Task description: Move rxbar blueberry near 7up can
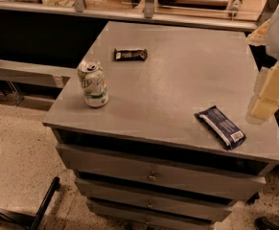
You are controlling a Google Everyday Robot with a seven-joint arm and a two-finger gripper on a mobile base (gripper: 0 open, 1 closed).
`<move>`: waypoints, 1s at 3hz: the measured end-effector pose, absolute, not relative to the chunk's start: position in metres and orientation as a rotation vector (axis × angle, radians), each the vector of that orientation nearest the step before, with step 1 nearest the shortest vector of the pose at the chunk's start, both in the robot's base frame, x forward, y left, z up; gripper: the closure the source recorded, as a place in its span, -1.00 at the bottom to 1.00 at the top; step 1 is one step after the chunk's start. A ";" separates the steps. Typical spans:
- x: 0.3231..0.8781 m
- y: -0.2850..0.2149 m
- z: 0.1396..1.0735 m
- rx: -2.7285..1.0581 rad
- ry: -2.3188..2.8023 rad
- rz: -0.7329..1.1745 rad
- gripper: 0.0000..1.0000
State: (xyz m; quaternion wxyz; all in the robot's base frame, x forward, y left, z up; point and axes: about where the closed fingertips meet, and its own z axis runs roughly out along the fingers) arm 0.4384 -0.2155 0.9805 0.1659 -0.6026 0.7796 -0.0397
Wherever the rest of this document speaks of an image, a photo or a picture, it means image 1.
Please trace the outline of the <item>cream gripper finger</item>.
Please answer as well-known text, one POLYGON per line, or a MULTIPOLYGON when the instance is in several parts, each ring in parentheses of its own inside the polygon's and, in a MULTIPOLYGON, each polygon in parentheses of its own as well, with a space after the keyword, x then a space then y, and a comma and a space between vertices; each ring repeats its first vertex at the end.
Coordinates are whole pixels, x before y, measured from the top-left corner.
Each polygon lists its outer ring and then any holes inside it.
POLYGON ((248 110, 251 111, 254 108, 255 103, 259 99, 260 92, 264 86, 264 83, 267 79, 267 74, 268 74, 269 69, 266 67, 262 67, 260 72, 257 75, 255 84, 254 84, 254 89, 253 89, 253 96, 250 99, 249 105, 248 105, 248 110))
POLYGON ((249 111, 251 117, 263 121, 267 121, 279 109, 279 61, 268 69, 259 99, 249 111))

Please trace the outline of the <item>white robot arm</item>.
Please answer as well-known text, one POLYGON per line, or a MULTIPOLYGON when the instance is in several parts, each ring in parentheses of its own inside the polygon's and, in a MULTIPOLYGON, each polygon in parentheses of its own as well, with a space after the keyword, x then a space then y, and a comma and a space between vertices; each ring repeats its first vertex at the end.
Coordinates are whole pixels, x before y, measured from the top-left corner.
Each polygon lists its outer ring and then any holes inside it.
POLYGON ((277 60, 271 68, 261 68, 247 108, 246 120, 259 125, 279 109, 279 8, 247 41, 254 46, 264 45, 267 54, 277 60))

